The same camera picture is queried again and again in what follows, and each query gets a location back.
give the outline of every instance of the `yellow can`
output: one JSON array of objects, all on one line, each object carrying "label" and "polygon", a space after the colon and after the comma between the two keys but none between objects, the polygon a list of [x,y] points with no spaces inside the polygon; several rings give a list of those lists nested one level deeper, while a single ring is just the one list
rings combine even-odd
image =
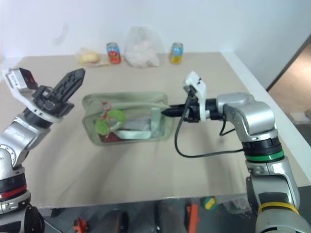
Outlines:
[{"label": "yellow can", "polygon": [[184,46],[180,42],[175,42],[172,45],[170,61],[173,64],[181,63],[181,58],[183,56]]}]

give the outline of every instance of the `beige tabletop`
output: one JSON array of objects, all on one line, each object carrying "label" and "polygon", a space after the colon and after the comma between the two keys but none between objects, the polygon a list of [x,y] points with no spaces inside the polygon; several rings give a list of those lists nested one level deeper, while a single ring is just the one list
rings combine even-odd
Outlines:
[{"label": "beige tabletop", "polygon": [[[194,70],[207,84],[209,98],[222,93],[247,92],[220,53],[189,53],[182,64],[172,65],[160,56],[160,67],[138,69],[126,63],[86,68],[82,87],[70,99],[74,109],[24,162],[32,204],[66,207],[245,193],[248,172],[242,152],[209,158],[187,159],[175,151],[173,134],[166,141],[99,147],[92,144],[82,126],[82,98],[91,93],[161,91],[170,104],[183,103],[182,82]],[[24,58],[39,84],[55,86],[69,71],[80,68],[74,56]],[[0,87],[0,132],[24,106],[13,99],[4,82]],[[222,122],[185,123],[179,136],[187,154],[240,149],[235,133],[219,137]],[[299,186],[308,179],[289,154]]]}]

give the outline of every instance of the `transparent pouch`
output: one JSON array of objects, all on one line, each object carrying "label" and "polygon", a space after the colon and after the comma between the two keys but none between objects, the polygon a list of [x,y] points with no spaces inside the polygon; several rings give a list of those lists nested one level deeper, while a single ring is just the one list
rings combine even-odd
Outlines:
[{"label": "transparent pouch", "polygon": [[[97,123],[102,120],[103,102],[110,110],[109,130],[98,133]],[[167,95],[160,92],[128,92],[91,94],[82,100],[86,114],[82,120],[89,139],[100,146],[156,141],[167,139],[173,130],[174,119],[161,112],[168,108]]]}]

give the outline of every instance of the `red strap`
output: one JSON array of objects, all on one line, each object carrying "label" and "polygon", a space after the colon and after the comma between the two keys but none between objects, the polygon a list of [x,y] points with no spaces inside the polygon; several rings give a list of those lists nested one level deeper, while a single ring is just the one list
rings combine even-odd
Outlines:
[{"label": "red strap", "polygon": [[12,191],[1,193],[0,194],[0,199],[9,198],[11,196],[14,196],[14,195],[16,195],[18,193],[21,193],[21,192],[25,191],[26,189],[27,189],[27,185],[24,185],[24,186],[22,186],[20,188],[12,190]]}]

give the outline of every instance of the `soda can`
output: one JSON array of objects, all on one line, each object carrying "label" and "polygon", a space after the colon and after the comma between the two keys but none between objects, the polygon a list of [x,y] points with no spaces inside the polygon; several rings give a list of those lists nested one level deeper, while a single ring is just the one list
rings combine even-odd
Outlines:
[{"label": "soda can", "polygon": [[170,61],[173,64],[181,63],[181,57],[183,56],[184,46],[182,43],[175,42],[172,45]]},{"label": "soda can", "polygon": [[107,54],[111,64],[119,64],[121,62],[120,50],[117,43],[110,42],[107,44]]}]

